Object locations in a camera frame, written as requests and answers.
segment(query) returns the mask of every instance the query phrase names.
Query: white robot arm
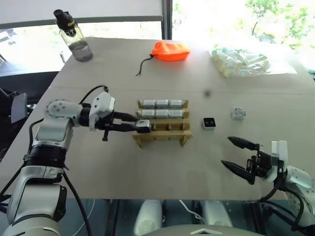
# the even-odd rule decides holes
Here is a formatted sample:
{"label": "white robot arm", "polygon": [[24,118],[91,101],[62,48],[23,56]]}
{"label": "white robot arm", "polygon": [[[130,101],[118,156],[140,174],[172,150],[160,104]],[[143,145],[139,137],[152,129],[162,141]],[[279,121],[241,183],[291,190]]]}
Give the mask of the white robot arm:
{"label": "white robot arm", "polygon": [[234,174],[246,179],[249,184],[254,184],[255,177],[260,177],[266,182],[274,182],[273,190],[259,201],[264,202],[271,198],[277,190],[284,191],[288,196],[293,214],[296,216],[293,230],[303,229],[306,235],[313,235],[315,225],[315,184],[314,179],[296,167],[288,166],[288,153],[286,141],[273,141],[271,155],[260,150],[260,144],[229,137],[229,140],[239,148],[257,151],[247,161],[244,169],[234,163],[222,163]]}
{"label": "white robot arm", "polygon": [[[66,188],[59,183],[64,177],[71,185],[63,169],[74,126],[104,130],[104,141],[110,130],[150,132],[148,120],[146,126],[141,122],[138,127],[136,117],[114,111],[114,102],[115,99],[104,91],[92,104],[56,99],[45,106],[43,122],[17,173],[16,187],[7,208],[10,226],[3,236],[60,236],[57,222],[65,214]],[[114,124],[116,118],[136,124]],[[9,184],[0,193],[0,199]]]}

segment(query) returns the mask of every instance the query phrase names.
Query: water bottle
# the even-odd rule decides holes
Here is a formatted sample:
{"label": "water bottle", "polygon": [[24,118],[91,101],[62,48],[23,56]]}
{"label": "water bottle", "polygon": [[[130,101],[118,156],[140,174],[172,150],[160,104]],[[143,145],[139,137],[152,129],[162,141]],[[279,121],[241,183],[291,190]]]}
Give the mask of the water bottle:
{"label": "water bottle", "polygon": [[60,29],[59,34],[71,50],[73,56],[78,61],[89,61],[93,57],[93,53],[83,36],[78,24],[69,14],[69,12],[58,9],[54,11],[56,23]]}

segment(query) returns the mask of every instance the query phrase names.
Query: wooden stand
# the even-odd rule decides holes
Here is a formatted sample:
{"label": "wooden stand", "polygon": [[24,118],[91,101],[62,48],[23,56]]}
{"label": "wooden stand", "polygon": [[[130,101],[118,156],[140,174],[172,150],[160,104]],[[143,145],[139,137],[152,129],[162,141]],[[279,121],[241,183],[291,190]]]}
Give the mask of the wooden stand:
{"label": "wooden stand", "polygon": [[[143,109],[141,102],[138,101],[138,107]],[[184,118],[168,118],[168,119],[151,119],[151,132],[147,134],[139,134],[134,132],[132,134],[134,140],[137,142],[140,148],[142,148],[143,141],[155,141],[155,140],[179,140],[183,147],[188,139],[192,137],[189,123],[189,109],[188,101],[185,100],[183,108]]]}

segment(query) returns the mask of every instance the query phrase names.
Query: plastic bag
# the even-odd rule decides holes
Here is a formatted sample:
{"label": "plastic bag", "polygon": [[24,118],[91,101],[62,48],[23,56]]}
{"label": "plastic bag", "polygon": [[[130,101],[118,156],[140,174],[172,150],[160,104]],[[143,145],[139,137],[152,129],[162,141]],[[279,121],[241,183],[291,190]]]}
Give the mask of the plastic bag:
{"label": "plastic bag", "polygon": [[249,77],[268,74],[296,74],[281,55],[272,54],[272,50],[259,47],[255,48],[231,48],[217,47],[209,51],[213,62],[220,73],[228,77]]}

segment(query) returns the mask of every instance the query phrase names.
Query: table surface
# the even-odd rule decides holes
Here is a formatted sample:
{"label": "table surface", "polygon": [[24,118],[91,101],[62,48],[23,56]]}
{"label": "table surface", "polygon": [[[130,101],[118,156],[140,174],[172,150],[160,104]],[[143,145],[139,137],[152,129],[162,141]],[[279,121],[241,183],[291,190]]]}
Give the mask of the table surface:
{"label": "table surface", "polygon": [[[222,159],[245,166],[253,154],[235,147],[228,136],[264,144],[266,152],[271,141],[287,140],[289,164],[314,177],[310,165],[315,153],[314,82],[290,51],[271,45],[281,48],[297,74],[225,79],[206,49],[188,43],[191,53],[185,61],[152,59],[143,64],[142,76],[135,77],[154,43],[89,38],[94,58],[81,63],[71,57],[54,79],[0,164],[0,188],[22,164],[28,126],[43,117],[44,105],[55,98],[78,102],[99,84],[109,87],[116,111],[131,114],[138,99],[188,99],[193,138],[184,147],[178,141],[156,141],[140,149],[131,133],[110,132],[109,141],[103,142],[101,131],[74,128],[65,163],[82,198],[258,199],[272,184],[257,179],[254,186],[249,185],[223,166]],[[204,96],[205,89],[211,89],[210,97]],[[232,120],[234,106],[244,107],[248,117]],[[204,117],[215,118],[215,130],[202,129]],[[275,198],[285,196],[279,192]]]}

